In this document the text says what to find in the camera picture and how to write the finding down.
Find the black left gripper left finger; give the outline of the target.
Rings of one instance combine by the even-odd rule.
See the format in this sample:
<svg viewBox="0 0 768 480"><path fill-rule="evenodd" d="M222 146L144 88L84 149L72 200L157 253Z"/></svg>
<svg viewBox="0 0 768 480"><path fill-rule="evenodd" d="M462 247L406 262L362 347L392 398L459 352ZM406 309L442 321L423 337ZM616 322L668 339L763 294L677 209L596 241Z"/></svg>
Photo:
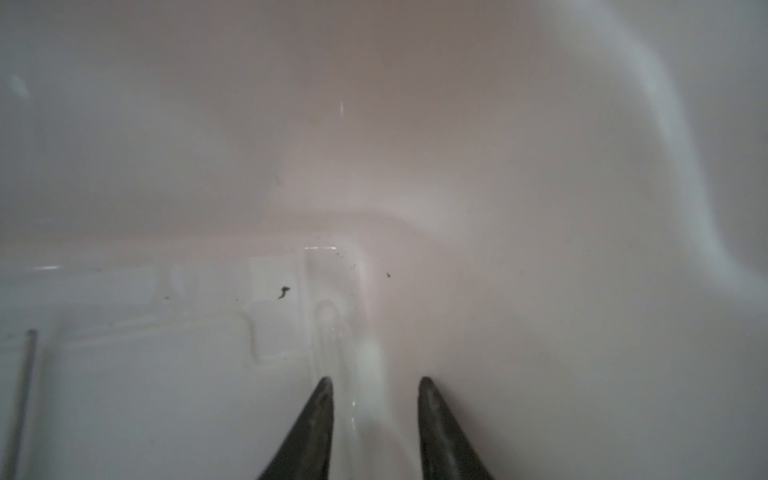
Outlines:
<svg viewBox="0 0 768 480"><path fill-rule="evenodd" d="M321 378L259 480L328 480L334 431L334 389Z"/></svg>

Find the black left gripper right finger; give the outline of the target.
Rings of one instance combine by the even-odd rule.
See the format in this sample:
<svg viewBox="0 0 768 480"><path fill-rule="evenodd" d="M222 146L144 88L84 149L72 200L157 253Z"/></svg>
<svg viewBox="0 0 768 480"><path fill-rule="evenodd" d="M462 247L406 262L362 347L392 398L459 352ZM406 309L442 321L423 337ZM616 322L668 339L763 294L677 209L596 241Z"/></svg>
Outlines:
<svg viewBox="0 0 768 480"><path fill-rule="evenodd" d="M424 479L493 479L437 385L427 376L419 382L417 419Z"/></svg>

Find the clear plastic pipette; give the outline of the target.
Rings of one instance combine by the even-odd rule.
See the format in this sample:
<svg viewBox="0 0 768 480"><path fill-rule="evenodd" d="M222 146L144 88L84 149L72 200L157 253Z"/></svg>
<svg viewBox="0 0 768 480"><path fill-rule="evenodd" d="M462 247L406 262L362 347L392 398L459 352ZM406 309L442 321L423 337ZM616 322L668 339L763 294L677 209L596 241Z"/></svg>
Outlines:
<svg viewBox="0 0 768 480"><path fill-rule="evenodd" d="M364 440L365 406L357 349L349 322L338 304L321 299L314 307L320 375L329 377L334 391L332 461L334 479L368 479Z"/></svg>

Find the white plastic storage bin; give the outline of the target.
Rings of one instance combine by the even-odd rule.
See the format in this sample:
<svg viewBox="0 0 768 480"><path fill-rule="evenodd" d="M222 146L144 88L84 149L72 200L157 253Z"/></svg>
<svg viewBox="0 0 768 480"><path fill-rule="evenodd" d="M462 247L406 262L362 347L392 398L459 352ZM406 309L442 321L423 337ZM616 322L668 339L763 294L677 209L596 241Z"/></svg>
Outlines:
<svg viewBox="0 0 768 480"><path fill-rule="evenodd" d="M763 1L5 1L1 455L256 479L344 312L497 479L767 475Z"/></svg>

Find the metal tweezers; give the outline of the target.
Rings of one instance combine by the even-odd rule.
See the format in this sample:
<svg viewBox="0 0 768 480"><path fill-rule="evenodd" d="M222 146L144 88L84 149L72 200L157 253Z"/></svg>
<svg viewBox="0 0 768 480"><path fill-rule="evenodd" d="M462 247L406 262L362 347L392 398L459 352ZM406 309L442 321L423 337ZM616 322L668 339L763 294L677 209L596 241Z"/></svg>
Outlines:
<svg viewBox="0 0 768 480"><path fill-rule="evenodd" d="M13 398L13 409L2 457L1 478L16 479L23 448L26 414L31 392L34 362L38 344L38 331L25 333L24 349Z"/></svg>

